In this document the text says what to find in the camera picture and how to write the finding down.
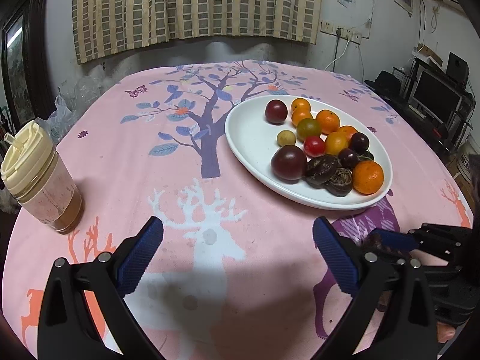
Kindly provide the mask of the person's right hand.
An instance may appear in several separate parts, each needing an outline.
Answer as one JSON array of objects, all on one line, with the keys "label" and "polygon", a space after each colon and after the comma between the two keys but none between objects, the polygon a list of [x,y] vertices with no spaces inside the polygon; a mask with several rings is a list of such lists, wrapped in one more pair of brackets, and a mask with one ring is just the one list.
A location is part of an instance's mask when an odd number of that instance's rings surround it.
[{"label": "person's right hand", "polygon": [[441,344],[447,343],[456,335],[456,328],[443,322],[437,322],[437,337]]}]

